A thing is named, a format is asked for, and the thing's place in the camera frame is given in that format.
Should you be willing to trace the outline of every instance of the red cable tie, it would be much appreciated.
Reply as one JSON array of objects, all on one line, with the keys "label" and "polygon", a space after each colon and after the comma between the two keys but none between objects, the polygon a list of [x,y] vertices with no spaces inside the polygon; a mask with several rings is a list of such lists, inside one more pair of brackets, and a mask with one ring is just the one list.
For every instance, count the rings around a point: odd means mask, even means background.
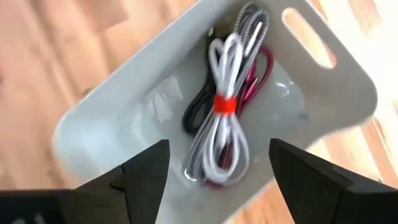
[{"label": "red cable tie", "polygon": [[232,115],[236,110],[236,98],[224,98],[223,96],[216,94],[214,96],[214,112],[218,114]]}]

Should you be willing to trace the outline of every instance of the black cable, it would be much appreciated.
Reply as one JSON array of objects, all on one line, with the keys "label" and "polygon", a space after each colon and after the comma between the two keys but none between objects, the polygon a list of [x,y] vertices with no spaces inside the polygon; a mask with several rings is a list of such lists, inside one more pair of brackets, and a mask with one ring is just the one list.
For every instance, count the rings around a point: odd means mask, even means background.
[{"label": "black cable", "polygon": [[206,81],[199,93],[188,105],[182,117],[182,126],[186,133],[195,136],[213,106],[213,98],[216,94],[216,83],[208,62],[208,46],[216,38],[215,32],[209,32],[206,39],[205,61],[207,66]]}]

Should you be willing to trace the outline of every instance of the white cable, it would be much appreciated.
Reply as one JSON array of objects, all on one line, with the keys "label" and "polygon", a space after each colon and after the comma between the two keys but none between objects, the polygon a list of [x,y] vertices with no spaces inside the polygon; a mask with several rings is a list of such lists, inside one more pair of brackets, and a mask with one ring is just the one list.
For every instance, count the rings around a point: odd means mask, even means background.
[{"label": "white cable", "polygon": [[[217,61],[216,53],[221,55]],[[228,99],[234,96],[235,82],[243,59],[243,44],[238,34],[232,33],[225,43],[215,39],[209,46],[210,67],[217,86],[217,94]],[[233,114],[214,114],[210,130],[201,142],[201,161],[205,177],[221,185],[231,185],[239,181],[249,167],[249,146],[239,121]],[[218,166],[218,156],[222,149],[232,144],[232,164],[228,169]],[[244,167],[235,179],[231,176],[238,166],[240,155],[244,156]]]}]

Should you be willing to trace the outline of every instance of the wooden floor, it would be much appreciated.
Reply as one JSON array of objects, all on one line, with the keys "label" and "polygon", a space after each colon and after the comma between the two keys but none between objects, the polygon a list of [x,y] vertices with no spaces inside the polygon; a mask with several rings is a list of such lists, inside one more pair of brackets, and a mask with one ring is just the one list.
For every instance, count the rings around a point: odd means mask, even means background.
[{"label": "wooden floor", "polygon": [[[0,0],[0,189],[73,187],[52,155],[55,125],[195,0]],[[398,187],[398,120],[392,65],[398,50],[389,0],[312,0],[330,27],[358,57],[379,90],[375,117],[316,142],[311,152]],[[292,28],[323,63],[323,43],[299,23]],[[364,52],[374,57],[369,62]],[[278,186],[231,222],[292,223]]]}]

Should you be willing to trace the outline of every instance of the gray braided cable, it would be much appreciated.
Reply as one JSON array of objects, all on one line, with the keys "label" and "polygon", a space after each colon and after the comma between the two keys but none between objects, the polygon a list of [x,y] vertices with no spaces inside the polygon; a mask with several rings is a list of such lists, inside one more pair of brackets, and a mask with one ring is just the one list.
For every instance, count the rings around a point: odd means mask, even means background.
[{"label": "gray braided cable", "polygon": [[[267,34],[270,23],[270,13],[266,7],[260,6],[258,3],[254,2],[246,3],[239,12],[233,31],[240,36],[244,48],[246,48],[248,45],[253,29],[255,29],[260,22],[262,23],[262,26],[259,34],[256,37],[256,41],[254,42],[249,54],[243,58],[241,71],[239,72],[239,77],[234,88],[235,95],[239,93],[239,90],[246,79],[246,75],[253,65],[254,59],[258,54],[262,41]],[[210,130],[209,124],[212,123],[213,119],[214,116],[212,108],[200,126],[197,135],[193,139],[192,145],[183,163],[183,173],[185,177],[189,180],[197,181],[199,184],[203,184],[206,181],[206,177],[201,169],[201,155],[203,154],[204,150],[204,148],[201,146],[205,140],[206,133],[208,133]]]}]

